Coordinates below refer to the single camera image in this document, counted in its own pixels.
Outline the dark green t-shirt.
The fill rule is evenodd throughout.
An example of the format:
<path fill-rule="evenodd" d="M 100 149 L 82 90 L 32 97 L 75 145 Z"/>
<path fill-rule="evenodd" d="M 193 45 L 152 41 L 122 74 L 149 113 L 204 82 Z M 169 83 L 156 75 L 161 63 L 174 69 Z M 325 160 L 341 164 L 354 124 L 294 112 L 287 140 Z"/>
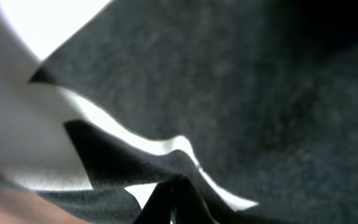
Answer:
<path fill-rule="evenodd" d="M 108 1 L 38 56 L 0 5 L 0 223 L 358 223 L 358 1 Z"/>

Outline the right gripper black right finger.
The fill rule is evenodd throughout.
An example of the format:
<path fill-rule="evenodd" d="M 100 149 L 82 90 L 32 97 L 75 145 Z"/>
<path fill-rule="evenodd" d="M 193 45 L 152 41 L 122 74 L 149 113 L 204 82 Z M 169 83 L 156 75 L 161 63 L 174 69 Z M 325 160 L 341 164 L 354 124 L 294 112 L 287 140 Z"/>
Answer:
<path fill-rule="evenodd" d="M 186 177 L 173 181 L 173 201 L 178 224 L 215 224 L 204 200 Z"/>

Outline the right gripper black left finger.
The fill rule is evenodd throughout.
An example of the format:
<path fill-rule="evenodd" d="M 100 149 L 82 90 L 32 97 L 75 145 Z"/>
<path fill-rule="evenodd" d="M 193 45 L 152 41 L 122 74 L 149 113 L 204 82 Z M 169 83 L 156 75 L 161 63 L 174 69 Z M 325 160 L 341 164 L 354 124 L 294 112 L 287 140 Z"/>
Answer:
<path fill-rule="evenodd" d="M 133 224 L 170 224 L 173 208 L 171 186 L 168 182 L 157 184 Z"/>

